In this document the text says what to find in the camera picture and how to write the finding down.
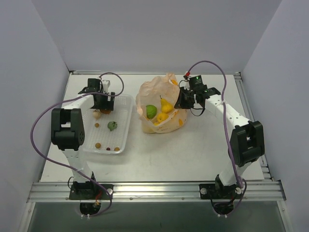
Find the brown fake kiwi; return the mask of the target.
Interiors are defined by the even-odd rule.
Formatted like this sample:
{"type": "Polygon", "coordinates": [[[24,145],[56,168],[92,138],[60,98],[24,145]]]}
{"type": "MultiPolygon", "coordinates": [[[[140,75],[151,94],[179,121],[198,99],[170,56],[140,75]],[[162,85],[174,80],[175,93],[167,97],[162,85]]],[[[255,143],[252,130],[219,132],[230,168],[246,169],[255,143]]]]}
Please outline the brown fake kiwi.
{"type": "Polygon", "coordinates": [[[107,115],[109,115],[109,114],[111,113],[111,110],[100,110],[100,112],[101,112],[102,114],[107,114],[107,115]]]}

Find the yellow fake pear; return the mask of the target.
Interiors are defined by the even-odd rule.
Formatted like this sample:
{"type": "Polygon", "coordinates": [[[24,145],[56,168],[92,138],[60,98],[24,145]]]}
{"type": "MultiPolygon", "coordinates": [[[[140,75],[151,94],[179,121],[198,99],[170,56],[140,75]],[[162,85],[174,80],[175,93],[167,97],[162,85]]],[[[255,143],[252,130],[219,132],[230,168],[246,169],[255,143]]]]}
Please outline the yellow fake pear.
{"type": "Polygon", "coordinates": [[[169,103],[166,99],[162,98],[160,96],[160,102],[161,102],[161,111],[162,113],[169,114],[173,111],[174,107],[171,103],[169,103]]]}

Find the orange fake round fruit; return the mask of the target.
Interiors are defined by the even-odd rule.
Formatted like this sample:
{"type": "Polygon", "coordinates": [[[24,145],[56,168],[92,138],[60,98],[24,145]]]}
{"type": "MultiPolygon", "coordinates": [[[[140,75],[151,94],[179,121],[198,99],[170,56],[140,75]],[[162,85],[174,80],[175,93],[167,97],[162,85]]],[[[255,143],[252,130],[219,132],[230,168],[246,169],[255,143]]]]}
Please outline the orange fake round fruit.
{"type": "Polygon", "coordinates": [[[157,115],[157,122],[161,123],[163,121],[165,121],[166,119],[168,119],[169,115],[164,113],[164,112],[161,112],[157,115]]]}

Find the orange plastic bag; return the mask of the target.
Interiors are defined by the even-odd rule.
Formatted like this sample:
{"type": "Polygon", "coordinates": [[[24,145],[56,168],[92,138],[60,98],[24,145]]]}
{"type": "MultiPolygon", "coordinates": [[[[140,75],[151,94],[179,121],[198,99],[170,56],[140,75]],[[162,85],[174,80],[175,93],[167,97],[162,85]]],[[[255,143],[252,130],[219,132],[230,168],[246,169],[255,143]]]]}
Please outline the orange plastic bag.
{"type": "Polygon", "coordinates": [[[136,95],[136,106],[144,133],[168,133],[181,128],[186,123],[188,111],[174,108],[168,114],[168,119],[161,122],[158,126],[154,125],[157,122],[157,115],[162,112],[160,96],[174,107],[179,92],[180,88],[177,78],[175,74],[170,72],[164,76],[156,76],[151,81],[146,81],[141,85],[136,95]],[[154,105],[157,108],[157,114],[153,119],[146,117],[147,105],[154,105]]]}

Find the white plastic basket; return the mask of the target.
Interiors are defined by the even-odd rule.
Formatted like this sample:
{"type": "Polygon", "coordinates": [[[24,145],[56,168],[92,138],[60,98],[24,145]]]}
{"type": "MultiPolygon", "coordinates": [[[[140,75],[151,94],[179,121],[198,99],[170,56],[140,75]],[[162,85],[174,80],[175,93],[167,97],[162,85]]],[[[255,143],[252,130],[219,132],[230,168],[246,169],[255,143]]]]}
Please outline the white plastic basket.
{"type": "Polygon", "coordinates": [[[120,95],[114,99],[114,110],[109,115],[102,114],[101,118],[96,120],[93,117],[93,109],[83,113],[83,123],[85,130],[84,144],[81,146],[82,151],[93,155],[120,154],[124,151],[128,129],[130,125],[133,108],[133,97],[130,95],[120,95]],[[107,127],[108,122],[116,121],[117,129],[110,131],[107,127]],[[95,147],[96,143],[101,144],[101,148],[95,147]]]}

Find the green fake guava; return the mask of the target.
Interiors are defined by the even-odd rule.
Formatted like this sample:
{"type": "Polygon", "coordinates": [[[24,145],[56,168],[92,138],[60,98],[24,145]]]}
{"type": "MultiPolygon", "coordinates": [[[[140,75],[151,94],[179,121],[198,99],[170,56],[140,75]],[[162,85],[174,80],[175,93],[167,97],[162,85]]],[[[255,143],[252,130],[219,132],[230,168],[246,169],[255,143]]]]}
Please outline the green fake guava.
{"type": "Polygon", "coordinates": [[[146,117],[148,119],[153,119],[157,114],[157,108],[154,105],[146,106],[146,117]]]}

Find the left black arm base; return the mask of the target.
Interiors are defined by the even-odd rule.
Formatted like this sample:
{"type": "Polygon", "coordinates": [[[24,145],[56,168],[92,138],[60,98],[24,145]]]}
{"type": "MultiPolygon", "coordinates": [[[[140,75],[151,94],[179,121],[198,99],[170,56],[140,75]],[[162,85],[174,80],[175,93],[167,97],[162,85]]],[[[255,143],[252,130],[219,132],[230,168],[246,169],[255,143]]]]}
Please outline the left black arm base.
{"type": "Polygon", "coordinates": [[[78,183],[73,182],[70,187],[70,200],[109,200],[110,196],[103,189],[110,190],[109,194],[112,196],[114,185],[112,184],[101,184],[101,187],[92,183],[84,182],[78,183]]]}

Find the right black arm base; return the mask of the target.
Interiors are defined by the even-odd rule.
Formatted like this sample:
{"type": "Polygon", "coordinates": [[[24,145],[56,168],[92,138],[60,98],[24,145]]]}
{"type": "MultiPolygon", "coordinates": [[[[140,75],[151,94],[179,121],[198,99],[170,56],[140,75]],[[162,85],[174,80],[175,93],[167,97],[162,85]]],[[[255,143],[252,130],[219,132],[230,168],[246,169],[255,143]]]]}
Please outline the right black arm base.
{"type": "Polygon", "coordinates": [[[199,184],[199,194],[203,200],[233,200],[240,199],[242,190],[237,185],[199,184]]]}

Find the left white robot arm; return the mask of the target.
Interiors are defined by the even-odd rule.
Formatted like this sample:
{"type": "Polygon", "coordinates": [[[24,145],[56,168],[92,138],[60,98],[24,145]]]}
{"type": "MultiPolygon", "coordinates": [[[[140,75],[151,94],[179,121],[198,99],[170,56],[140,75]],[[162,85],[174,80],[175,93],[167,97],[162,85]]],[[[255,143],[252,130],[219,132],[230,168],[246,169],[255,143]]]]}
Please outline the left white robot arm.
{"type": "Polygon", "coordinates": [[[73,167],[72,190],[87,199],[97,195],[100,187],[80,150],[85,141],[83,113],[89,109],[113,110],[115,92],[109,92],[109,80],[89,78],[87,86],[72,103],[51,112],[51,141],[63,152],[73,167]]]}

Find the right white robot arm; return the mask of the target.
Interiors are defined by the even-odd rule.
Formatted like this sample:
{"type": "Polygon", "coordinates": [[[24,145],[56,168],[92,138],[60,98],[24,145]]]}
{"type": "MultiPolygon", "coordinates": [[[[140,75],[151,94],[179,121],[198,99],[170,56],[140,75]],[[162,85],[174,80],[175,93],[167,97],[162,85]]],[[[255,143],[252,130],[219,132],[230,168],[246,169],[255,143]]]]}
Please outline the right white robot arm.
{"type": "Polygon", "coordinates": [[[224,198],[231,192],[231,185],[243,187],[242,174],[254,162],[264,155],[265,141],[263,125],[259,121],[250,121],[223,99],[223,94],[214,87],[203,84],[200,75],[185,77],[185,86],[180,88],[175,103],[176,109],[192,110],[196,104],[201,112],[209,111],[224,126],[227,141],[229,163],[217,175],[214,185],[215,194],[224,198]]]}

